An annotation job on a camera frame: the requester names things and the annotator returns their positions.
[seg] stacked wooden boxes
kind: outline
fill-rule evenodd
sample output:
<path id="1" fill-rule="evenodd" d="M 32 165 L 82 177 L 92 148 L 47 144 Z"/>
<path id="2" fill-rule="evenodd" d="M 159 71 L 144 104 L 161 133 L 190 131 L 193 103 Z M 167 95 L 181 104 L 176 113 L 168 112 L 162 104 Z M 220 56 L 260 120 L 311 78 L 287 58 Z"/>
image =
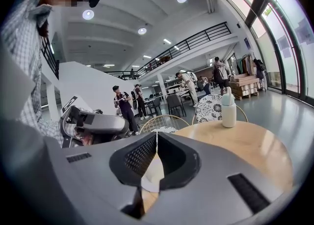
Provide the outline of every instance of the stacked wooden boxes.
<path id="1" fill-rule="evenodd" d="M 243 96 L 251 97 L 251 94 L 259 95 L 258 83 L 259 78 L 256 76 L 248 76 L 247 74 L 241 74 L 231 77 L 229 86 L 231 87 L 232 94 L 239 100 L 242 100 Z"/>

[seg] black pants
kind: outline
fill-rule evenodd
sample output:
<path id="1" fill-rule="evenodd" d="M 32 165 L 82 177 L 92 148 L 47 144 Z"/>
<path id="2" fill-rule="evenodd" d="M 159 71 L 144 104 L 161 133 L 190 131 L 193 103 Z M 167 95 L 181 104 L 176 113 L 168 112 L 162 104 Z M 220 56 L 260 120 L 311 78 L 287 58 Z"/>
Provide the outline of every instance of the black pants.
<path id="1" fill-rule="evenodd" d="M 137 100 L 138 102 L 138 114 L 140 117 L 146 116 L 146 109 L 145 109 L 145 103 L 143 100 Z"/>
<path id="2" fill-rule="evenodd" d="M 132 109 L 121 109 L 121 113 L 124 119 L 129 122 L 129 129 L 130 131 L 138 132 L 137 123 L 135 122 L 134 114 Z"/>

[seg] round wooden table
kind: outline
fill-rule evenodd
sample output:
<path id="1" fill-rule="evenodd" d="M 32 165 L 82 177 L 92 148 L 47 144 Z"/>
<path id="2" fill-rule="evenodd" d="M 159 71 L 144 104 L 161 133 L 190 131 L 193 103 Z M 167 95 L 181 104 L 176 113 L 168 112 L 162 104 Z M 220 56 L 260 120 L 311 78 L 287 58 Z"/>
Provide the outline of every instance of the round wooden table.
<path id="1" fill-rule="evenodd" d="M 292 163 L 285 146 L 269 130 L 256 124 L 237 121 L 225 128 L 222 121 L 194 124 L 176 135 L 220 146 L 250 163 L 283 191 L 292 188 Z"/>

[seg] dark t-shirt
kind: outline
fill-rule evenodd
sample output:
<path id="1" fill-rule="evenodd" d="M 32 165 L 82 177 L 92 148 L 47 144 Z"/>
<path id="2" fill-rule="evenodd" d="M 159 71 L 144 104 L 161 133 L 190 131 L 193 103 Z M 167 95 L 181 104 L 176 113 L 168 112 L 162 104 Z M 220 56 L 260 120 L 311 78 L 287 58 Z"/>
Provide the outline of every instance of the dark t-shirt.
<path id="1" fill-rule="evenodd" d="M 140 90 L 139 88 L 135 88 L 135 92 L 136 92 L 136 94 L 138 95 L 137 100 L 138 100 L 138 101 L 143 101 L 143 98 L 141 98 L 140 95 L 139 95 L 139 93 L 141 92 L 141 90 Z"/>
<path id="2" fill-rule="evenodd" d="M 126 92 L 124 92 L 124 93 L 122 93 L 122 92 L 120 92 L 120 95 L 118 96 L 118 95 L 116 95 L 116 97 L 117 97 L 117 100 L 119 100 L 119 99 L 121 99 L 121 98 L 127 98 L 129 95 L 126 93 Z M 126 101 L 123 101 L 123 100 L 120 100 L 119 101 L 119 106 L 120 106 L 120 109 L 123 111 L 123 110 L 128 110 L 128 109 L 130 109 L 131 108 L 131 105 L 130 105 L 130 103 L 128 102 L 128 100 L 126 100 Z"/>

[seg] dark gray chair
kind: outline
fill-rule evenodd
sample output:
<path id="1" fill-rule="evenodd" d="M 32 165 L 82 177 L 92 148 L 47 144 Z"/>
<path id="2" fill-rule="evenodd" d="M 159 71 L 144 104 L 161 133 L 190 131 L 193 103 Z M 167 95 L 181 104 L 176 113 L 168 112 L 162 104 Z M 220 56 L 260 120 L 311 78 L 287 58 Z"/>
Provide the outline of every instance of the dark gray chair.
<path id="1" fill-rule="evenodd" d="M 182 104 L 182 101 L 180 100 L 180 98 L 178 97 L 178 95 L 173 94 L 167 97 L 167 103 L 168 103 L 168 112 L 170 115 L 174 115 L 172 113 L 172 111 L 174 109 L 178 110 L 177 107 L 181 108 L 182 111 L 182 116 L 186 116 L 186 112 L 184 109 L 184 106 Z"/>

